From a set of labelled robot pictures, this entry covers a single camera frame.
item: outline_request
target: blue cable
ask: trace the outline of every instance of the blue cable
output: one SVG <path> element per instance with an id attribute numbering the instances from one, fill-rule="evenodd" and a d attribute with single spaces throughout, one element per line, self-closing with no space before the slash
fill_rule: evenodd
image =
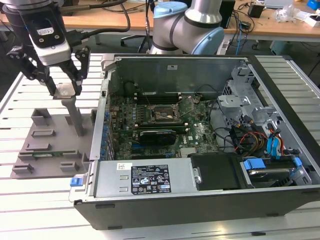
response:
<path id="1" fill-rule="evenodd" d="M 236 48 L 235 55 L 238 55 L 239 46 L 240 46 L 240 42 L 241 42 L 241 33 L 242 33 L 241 21 L 239 22 L 239 27 L 240 27 L 240 39 L 239 39 L 239 42 L 238 42 L 238 47 Z"/>

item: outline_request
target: floor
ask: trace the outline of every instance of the floor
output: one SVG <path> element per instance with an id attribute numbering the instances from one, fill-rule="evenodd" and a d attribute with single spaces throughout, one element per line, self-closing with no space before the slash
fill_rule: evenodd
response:
<path id="1" fill-rule="evenodd" d="M 7 59 L 6 53 L 11 49 L 11 46 L 18 45 L 18 40 L 7 32 L 8 41 L 0 42 L 0 100 L 4 97 L 7 90 L 11 86 L 19 73 L 18 68 Z M 142 38 L 131 39 L 126 41 L 126 46 L 120 45 L 120 39 L 124 35 L 106 35 L 100 36 L 100 45 L 95 44 L 95 39 L 92 37 L 86 45 L 91 46 L 93 53 L 137 53 L 138 47 L 142 42 Z M 241 51 L 241 55 L 272 55 L 270 51 L 270 41 L 260 41 L 256 50 L 252 49 L 252 45 L 256 41 L 248 40 Z M 230 46 L 227 54 L 234 55 L 237 50 L 237 45 Z M 309 74 L 313 66 L 320 60 L 320 44 L 317 43 L 301 43 L 291 42 L 285 55 L 289 55 L 298 64 L 298 66 L 306 73 Z M 142 53 L 147 50 L 147 45 L 142 49 Z M 320 64 L 313 71 L 310 78 L 316 85 L 320 85 Z"/>

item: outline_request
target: table leg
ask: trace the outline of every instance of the table leg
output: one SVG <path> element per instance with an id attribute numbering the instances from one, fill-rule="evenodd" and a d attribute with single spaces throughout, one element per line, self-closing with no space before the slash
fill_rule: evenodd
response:
<path id="1" fill-rule="evenodd" d="M 0 31 L 0 41 L 1 42 L 6 42 L 8 41 L 8 37 L 4 31 Z"/>
<path id="2" fill-rule="evenodd" d="M 97 44 L 97 45 L 100 45 L 100 44 L 101 44 L 101 42 L 100 42 L 100 35 L 99 35 L 99 34 L 94 35 L 94 39 L 95 39 L 95 44 Z"/>

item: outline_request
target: connector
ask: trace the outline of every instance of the connector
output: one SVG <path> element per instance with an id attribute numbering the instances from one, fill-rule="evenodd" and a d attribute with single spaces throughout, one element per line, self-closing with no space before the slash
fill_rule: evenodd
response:
<path id="1" fill-rule="evenodd" d="M 268 127 L 268 130 L 273 130 L 273 131 L 275 130 L 274 126 L 272 126 L 272 123 L 268 123 L 267 127 Z"/>
<path id="2" fill-rule="evenodd" d="M 247 124 L 253 124 L 254 123 L 253 119 L 251 117 L 249 117 L 248 115 L 244 115 L 243 121 L 245 123 L 247 123 Z"/>
<path id="3" fill-rule="evenodd" d="M 277 129 L 273 132 L 274 135 L 277 135 L 277 134 L 279 134 L 279 133 L 281 133 L 281 129 L 280 129 L 280 128 L 277 128 Z"/>
<path id="4" fill-rule="evenodd" d="M 239 128 L 241 126 L 240 122 L 236 121 L 236 120 L 231 120 L 231 125 L 232 126 L 235 126 L 236 128 Z"/>
<path id="5" fill-rule="evenodd" d="M 78 30 L 68 31 L 65 34 L 66 40 L 71 48 L 81 45 L 83 43 L 83 40 L 85 39 L 84 36 L 85 33 Z"/>

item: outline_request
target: barcode sticker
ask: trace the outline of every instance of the barcode sticker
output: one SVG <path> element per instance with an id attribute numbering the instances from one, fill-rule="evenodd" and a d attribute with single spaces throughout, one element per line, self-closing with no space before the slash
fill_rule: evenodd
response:
<path id="1" fill-rule="evenodd" d="M 116 169 L 117 170 L 131 170 L 132 162 L 125 162 L 125 163 L 117 163 Z"/>

